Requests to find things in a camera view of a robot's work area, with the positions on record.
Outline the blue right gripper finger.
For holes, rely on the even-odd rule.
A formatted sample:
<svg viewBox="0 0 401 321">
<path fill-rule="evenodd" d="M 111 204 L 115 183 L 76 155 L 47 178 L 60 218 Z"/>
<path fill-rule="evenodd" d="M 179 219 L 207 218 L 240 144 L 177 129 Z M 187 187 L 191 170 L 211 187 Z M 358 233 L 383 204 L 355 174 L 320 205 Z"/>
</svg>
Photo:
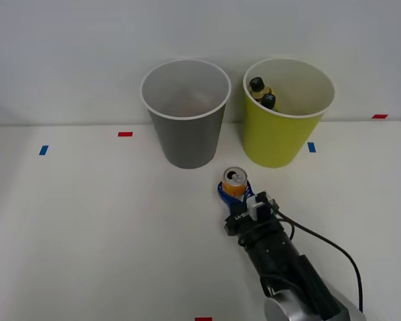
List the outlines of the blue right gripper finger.
<svg viewBox="0 0 401 321">
<path fill-rule="evenodd" d="M 234 205 L 234 204 L 240 204 L 240 200 L 239 200 L 239 199 L 237 199 L 237 198 L 235 198 L 235 197 L 233 197 L 233 196 L 230 196 L 229 194 L 227 194 L 227 193 L 225 192 L 224 186 L 223 186 L 223 182 L 220 182 L 220 183 L 218 184 L 217 192 L 218 192 L 218 195 L 219 195 L 219 197 L 221 198 L 221 200 L 222 200 L 222 201 L 224 202 L 224 204 L 227 206 L 227 208 L 230 209 L 232 205 Z"/>
<path fill-rule="evenodd" d="M 243 194 L 241 196 L 241 200 L 242 200 L 242 202 L 246 202 L 249 197 L 254 196 L 254 192 L 252 190 L 251 184 L 248 179 L 246 179 L 244 181 L 243 187 L 244 187 L 244 190 L 243 190 Z"/>
</svg>

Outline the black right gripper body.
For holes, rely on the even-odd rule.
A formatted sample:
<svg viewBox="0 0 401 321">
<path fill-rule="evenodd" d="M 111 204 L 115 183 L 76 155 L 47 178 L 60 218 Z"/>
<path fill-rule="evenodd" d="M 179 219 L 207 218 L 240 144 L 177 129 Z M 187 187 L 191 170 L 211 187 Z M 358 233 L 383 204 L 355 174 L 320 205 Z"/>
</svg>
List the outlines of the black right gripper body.
<svg viewBox="0 0 401 321">
<path fill-rule="evenodd" d="M 224 228 L 229 236 L 238 239 L 279 239 L 282 225 L 276 214 L 278 205 L 274 199 L 257 201 L 248 199 L 245 203 L 232 204 L 230 216 Z"/>
</svg>

